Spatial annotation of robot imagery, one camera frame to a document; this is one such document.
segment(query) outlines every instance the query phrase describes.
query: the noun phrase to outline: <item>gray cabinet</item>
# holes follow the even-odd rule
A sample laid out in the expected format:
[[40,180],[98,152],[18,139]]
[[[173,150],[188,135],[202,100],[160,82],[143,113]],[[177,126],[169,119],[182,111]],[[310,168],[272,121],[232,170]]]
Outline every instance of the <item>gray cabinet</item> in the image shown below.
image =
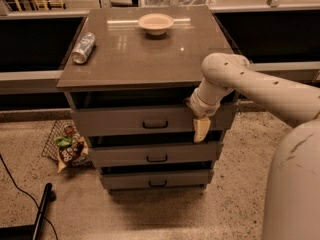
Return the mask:
[[[137,25],[147,13],[175,23],[153,39]],[[206,139],[194,143],[194,115],[184,100],[202,80],[212,52],[232,53],[206,7],[93,10],[82,33],[97,46],[89,61],[67,62],[58,87],[89,145],[89,155],[109,191],[179,186],[206,187],[232,125],[237,94],[211,119]]]

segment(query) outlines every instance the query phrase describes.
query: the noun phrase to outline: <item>drawer handle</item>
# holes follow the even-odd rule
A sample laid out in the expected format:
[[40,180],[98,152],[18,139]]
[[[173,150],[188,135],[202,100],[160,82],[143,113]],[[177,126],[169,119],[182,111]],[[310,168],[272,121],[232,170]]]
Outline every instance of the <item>drawer handle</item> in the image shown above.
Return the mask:
[[165,121],[164,124],[160,124],[160,125],[154,125],[154,124],[148,124],[146,122],[142,122],[142,127],[144,129],[164,129],[168,127],[168,121]]
[[164,163],[168,161],[168,156],[166,155],[164,159],[150,159],[149,156],[146,157],[149,163]]
[[165,180],[163,184],[152,184],[151,181],[149,180],[149,186],[151,188],[163,188],[167,186],[167,180]]

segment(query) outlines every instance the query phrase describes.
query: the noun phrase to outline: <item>speckled floor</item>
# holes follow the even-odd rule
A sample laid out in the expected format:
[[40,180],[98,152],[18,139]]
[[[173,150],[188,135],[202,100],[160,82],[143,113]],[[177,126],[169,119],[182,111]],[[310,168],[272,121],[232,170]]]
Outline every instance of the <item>speckled floor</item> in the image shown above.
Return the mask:
[[[47,217],[59,239],[260,239],[269,165],[280,139],[290,131],[267,112],[244,108],[225,137],[212,183],[206,189],[117,192],[103,189],[94,169],[67,169],[42,157],[55,114],[24,121],[0,115],[0,153],[19,187],[40,202],[46,183],[57,199]],[[0,226],[32,224],[36,208],[15,189],[0,165]],[[41,239],[55,239],[44,225]]]

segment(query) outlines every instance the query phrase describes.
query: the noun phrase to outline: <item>black stand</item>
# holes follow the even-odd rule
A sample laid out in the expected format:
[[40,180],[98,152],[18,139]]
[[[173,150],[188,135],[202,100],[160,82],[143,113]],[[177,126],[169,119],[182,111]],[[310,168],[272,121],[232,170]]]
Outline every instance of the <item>black stand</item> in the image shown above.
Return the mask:
[[47,183],[43,194],[41,203],[39,206],[38,214],[33,225],[25,225],[18,227],[0,228],[0,239],[3,240],[38,240],[40,239],[40,232],[42,228],[42,223],[44,215],[46,213],[49,201],[54,201],[55,195],[51,191],[52,184]]

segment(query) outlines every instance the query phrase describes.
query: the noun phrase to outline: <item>countertop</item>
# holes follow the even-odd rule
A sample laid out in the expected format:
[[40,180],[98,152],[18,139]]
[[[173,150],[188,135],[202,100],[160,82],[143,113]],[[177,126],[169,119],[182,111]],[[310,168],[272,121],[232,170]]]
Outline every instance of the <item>countertop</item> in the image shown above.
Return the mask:
[[[149,13],[174,19],[161,38],[138,25]],[[85,64],[68,59],[57,85],[64,91],[192,86],[202,80],[201,64],[207,55],[232,53],[206,6],[94,9],[78,40],[87,32],[96,36],[96,47]]]

